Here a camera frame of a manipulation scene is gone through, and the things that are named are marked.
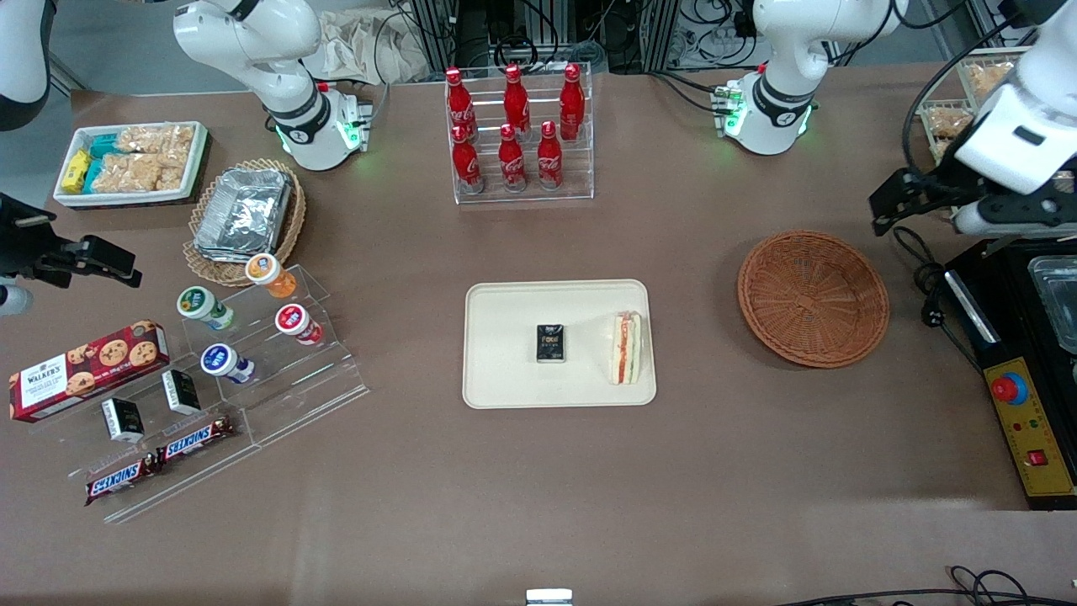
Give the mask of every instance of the wicker basket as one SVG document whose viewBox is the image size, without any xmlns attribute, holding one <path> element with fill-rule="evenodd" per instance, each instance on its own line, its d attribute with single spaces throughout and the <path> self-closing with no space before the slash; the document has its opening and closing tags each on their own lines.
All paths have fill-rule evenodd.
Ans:
<svg viewBox="0 0 1077 606">
<path fill-rule="evenodd" d="M 755 245 L 737 277 L 752 333 L 783 358 L 814 368 L 863 360 L 890 322 L 886 286 L 855 248 L 791 230 Z"/>
<path fill-rule="evenodd" d="M 292 178 L 292 195 L 288 200 L 288 210 L 284 214 L 284 223 L 281 225 L 280 241 L 277 244 L 277 252 L 275 253 L 277 259 L 280 260 L 280 264 L 286 266 L 284 260 L 288 259 L 288 255 L 291 254 L 292 249 L 295 248 L 295 241 L 299 238 L 299 229 L 303 227 L 303 217 L 307 213 L 307 199 L 303 193 L 303 185 L 299 184 L 299 179 L 295 175 L 295 172 L 291 168 L 277 161 L 276 159 L 248 159 L 240 161 L 239 164 L 233 166 L 233 168 L 249 168 L 252 170 L 274 169 L 280 170 Z M 216 188 L 216 183 L 220 179 L 221 177 L 219 174 L 216 179 L 213 179 L 213 182 L 206 187 L 206 191 L 204 191 L 201 196 L 198 198 L 198 203 L 195 205 L 194 211 L 191 212 L 191 221 L 187 224 L 191 226 L 192 235 L 198 232 L 198 225 L 201 224 L 202 216 L 206 214 L 206 206 L 209 203 L 210 198 L 213 197 L 213 189 Z M 247 279 L 244 265 L 242 263 L 222 263 L 220 260 L 210 260 L 195 250 L 194 240 L 183 244 L 183 255 L 186 257 L 187 266 L 191 267 L 191 270 L 201 278 L 233 287 L 251 284 L 251 280 Z"/>
</svg>

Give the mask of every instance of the brown table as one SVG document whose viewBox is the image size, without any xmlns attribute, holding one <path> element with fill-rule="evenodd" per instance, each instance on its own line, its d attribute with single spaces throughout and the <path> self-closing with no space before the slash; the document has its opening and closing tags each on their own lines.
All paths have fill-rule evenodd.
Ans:
<svg viewBox="0 0 1077 606">
<path fill-rule="evenodd" d="M 920 324 L 911 265 L 869 228 L 865 198 L 900 165 L 900 119 L 934 69 L 833 70 L 811 128 L 777 157 L 716 139 L 654 80 L 604 76 L 598 195 L 543 210 L 454 206 L 442 86 L 393 88 L 369 153 L 300 172 L 293 255 L 333 292 L 374 393 L 123 526 L 72 501 L 26 425 L 0 425 L 0 601 L 518 604 L 563 586 L 585 606 L 761 605 L 945 587 L 952 563 L 1073 600 L 1077 516 L 1024 511 L 981 379 Z M 209 174 L 285 159 L 253 95 L 75 103 L 78 125 L 201 121 Z M 60 209 L 60 232 L 136 252 L 143 285 L 31 283 L 33 312 L 0 324 L 3 367 L 137 319 L 178 330 L 176 293 L 196 282 L 180 253 L 188 212 Z M 936 217 L 909 224 L 940 258 L 971 243 Z M 744 325 L 744 254 L 794 227 L 847 239 L 881 272 L 893 318 L 863 363 L 798 368 Z M 607 277 L 649 288 L 654 403 L 463 404 L 468 286 Z"/>
</svg>

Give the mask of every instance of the red bottle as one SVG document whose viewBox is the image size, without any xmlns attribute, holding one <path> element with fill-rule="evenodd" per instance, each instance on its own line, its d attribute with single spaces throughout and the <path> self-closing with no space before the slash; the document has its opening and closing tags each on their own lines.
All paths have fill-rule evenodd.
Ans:
<svg viewBox="0 0 1077 606">
<path fill-rule="evenodd" d="M 538 143 L 538 183 L 542 188 L 553 191 L 561 186 L 563 178 L 557 125 L 553 119 L 547 119 L 542 123 L 542 141 Z"/>
<path fill-rule="evenodd" d="M 584 87 L 579 85 L 579 66 L 564 68 L 564 86 L 561 87 L 561 138 L 574 141 L 584 124 Z"/>
<path fill-rule="evenodd" d="M 486 179 L 478 170 L 478 154 L 467 142 L 467 130 L 463 126 L 452 127 L 452 166 L 460 177 L 460 193 L 477 194 L 486 187 Z"/>
<path fill-rule="evenodd" d="M 505 188 L 522 192 L 528 186 L 528 178 L 523 173 L 523 150 L 516 140 L 516 128 L 512 124 L 501 125 L 498 157 L 501 159 L 501 175 L 505 180 Z"/>
<path fill-rule="evenodd" d="M 475 142 L 475 139 L 478 138 L 475 105 L 472 103 L 471 93 L 464 88 L 460 70 L 454 67 L 445 70 L 445 81 L 449 83 L 449 96 L 446 101 L 449 103 L 449 117 L 452 125 L 463 126 L 467 132 L 467 140 Z"/>
<path fill-rule="evenodd" d="M 517 139 L 527 141 L 531 138 L 531 103 L 528 91 L 520 84 L 520 66 L 508 64 L 505 80 L 505 121 L 516 129 Z"/>
</svg>

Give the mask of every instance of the acrylic bottle rack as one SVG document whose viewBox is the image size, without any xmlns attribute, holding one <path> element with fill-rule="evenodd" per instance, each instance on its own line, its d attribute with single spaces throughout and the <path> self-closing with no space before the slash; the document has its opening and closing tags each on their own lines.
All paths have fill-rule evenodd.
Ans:
<svg viewBox="0 0 1077 606">
<path fill-rule="evenodd" d="M 445 108 L 445 136 L 449 141 L 449 173 L 452 175 L 452 195 L 457 203 L 487 201 L 537 201 L 595 197 L 595 91 L 590 64 L 579 64 L 579 84 L 584 88 L 584 123 L 579 136 L 574 141 L 561 140 L 564 182 L 555 191 L 546 191 L 538 184 L 538 142 L 542 140 L 540 126 L 546 119 L 558 124 L 560 132 L 561 87 L 564 85 L 564 65 L 559 69 L 543 69 L 526 73 L 520 81 L 528 90 L 531 102 L 531 138 L 521 141 L 523 147 L 523 169 L 528 175 L 528 186 L 522 192 L 509 192 L 501 180 L 501 161 L 498 147 L 501 145 L 501 125 L 505 123 L 505 76 L 498 68 L 460 68 L 464 86 L 472 95 L 475 119 L 478 123 L 478 165 L 486 187 L 477 194 L 462 193 L 460 178 L 452 168 L 452 119 L 448 105 Z M 448 95 L 448 84 L 445 85 Z"/>
<path fill-rule="evenodd" d="M 275 298 L 261 286 L 247 287 L 224 298 L 235 311 L 227 329 L 212 332 L 202 323 L 185 320 L 184 335 L 166 335 L 174 353 L 167 369 L 194 379 L 200 412 L 184 417 L 168 408 L 160 379 L 167 369 L 162 369 L 30 426 L 31 434 L 59 443 L 57 452 L 75 487 L 71 507 L 85 501 L 87 482 L 228 415 L 234 436 L 177 457 L 160 474 L 89 505 L 99 509 L 108 523 L 126 522 L 369 392 L 360 377 L 358 361 L 333 329 L 324 307 L 328 293 L 302 266 L 293 265 L 289 270 L 298 282 L 289 298 Z M 317 346 L 302 346 L 277 330 L 274 316 L 288 301 L 306 308 L 322 326 L 324 335 Z M 252 361 L 255 371 L 251 381 L 238 385 L 202 372 L 201 352 L 213 343 L 227 343 Z M 109 440 L 100 407 L 108 398 L 138 405 L 145 434 L 137 445 Z"/>
</svg>

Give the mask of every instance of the yellow control panel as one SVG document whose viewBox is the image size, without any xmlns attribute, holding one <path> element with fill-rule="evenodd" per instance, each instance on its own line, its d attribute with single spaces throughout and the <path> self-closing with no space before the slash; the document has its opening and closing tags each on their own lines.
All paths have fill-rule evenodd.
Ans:
<svg viewBox="0 0 1077 606">
<path fill-rule="evenodd" d="M 1024 358 L 983 371 L 998 421 L 1031 497 L 1077 494 Z"/>
</svg>

